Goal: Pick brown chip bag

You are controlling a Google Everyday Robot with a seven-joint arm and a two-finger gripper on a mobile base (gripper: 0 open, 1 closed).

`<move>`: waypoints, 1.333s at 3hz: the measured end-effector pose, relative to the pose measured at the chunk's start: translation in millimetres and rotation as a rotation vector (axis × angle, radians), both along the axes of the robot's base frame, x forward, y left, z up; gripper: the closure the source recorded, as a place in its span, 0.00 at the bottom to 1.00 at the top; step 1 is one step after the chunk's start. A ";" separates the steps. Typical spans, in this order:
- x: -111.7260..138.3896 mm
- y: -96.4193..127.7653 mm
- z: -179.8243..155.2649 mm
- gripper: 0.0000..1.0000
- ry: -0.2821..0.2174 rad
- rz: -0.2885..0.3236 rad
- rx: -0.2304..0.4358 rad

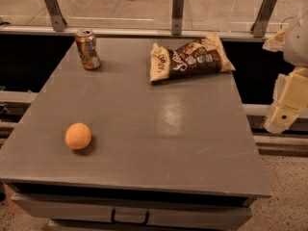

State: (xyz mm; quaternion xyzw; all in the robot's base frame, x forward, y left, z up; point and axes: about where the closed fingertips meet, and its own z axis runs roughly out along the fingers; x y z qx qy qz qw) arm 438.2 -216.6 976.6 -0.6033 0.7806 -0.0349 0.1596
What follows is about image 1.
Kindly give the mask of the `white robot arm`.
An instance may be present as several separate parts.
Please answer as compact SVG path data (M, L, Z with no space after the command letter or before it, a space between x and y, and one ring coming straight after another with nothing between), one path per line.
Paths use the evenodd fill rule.
M269 38L263 48L270 52L281 51L285 62L295 69L288 75L279 74L264 124L273 134L288 130L308 107L308 2L289 23Z

